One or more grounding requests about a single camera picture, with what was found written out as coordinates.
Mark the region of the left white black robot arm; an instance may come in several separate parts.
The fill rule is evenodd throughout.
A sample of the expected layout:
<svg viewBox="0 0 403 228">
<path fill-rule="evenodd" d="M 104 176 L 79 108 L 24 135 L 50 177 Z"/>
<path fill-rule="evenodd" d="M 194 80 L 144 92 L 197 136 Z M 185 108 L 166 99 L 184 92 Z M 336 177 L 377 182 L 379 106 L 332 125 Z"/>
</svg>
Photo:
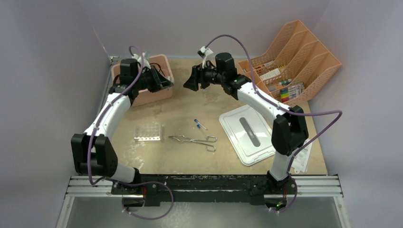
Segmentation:
<svg viewBox="0 0 403 228">
<path fill-rule="evenodd" d="M 119 162 L 110 139 L 141 91 L 159 92 L 173 82 L 141 57 L 123 59 L 118 66 L 120 72 L 100 113 L 83 133 L 71 138 L 73 163 L 75 171 L 86 174 L 92 185 L 97 183 L 93 175 L 98 175 L 121 182 L 129 194 L 137 194 L 142 187 L 140 172 Z"/>
</svg>

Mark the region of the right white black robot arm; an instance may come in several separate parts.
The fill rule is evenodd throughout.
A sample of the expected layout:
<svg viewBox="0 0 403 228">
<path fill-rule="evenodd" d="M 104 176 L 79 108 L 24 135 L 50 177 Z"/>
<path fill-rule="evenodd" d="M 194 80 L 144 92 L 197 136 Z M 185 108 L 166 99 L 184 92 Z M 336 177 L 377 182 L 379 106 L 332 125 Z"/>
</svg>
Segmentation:
<svg viewBox="0 0 403 228">
<path fill-rule="evenodd" d="M 192 67 L 189 79 L 183 87 L 192 91 L 209 85 L 220 85 L 223 91 L 236 100 L 243 101 L 272 122 L 271 142 L 275 149 L 272 167 L 268 171 L 267 188 L 279 193 L 288 180 L 292 156 L 302 148 L 308 138 L 304 111 L 299 106 L 290 107 L 277 103 L 260 90 L 252 80 L 237 72 L 232 55 L 228 52 L 215 56 L 215 66 L 201 63 Z"/>
</svg>

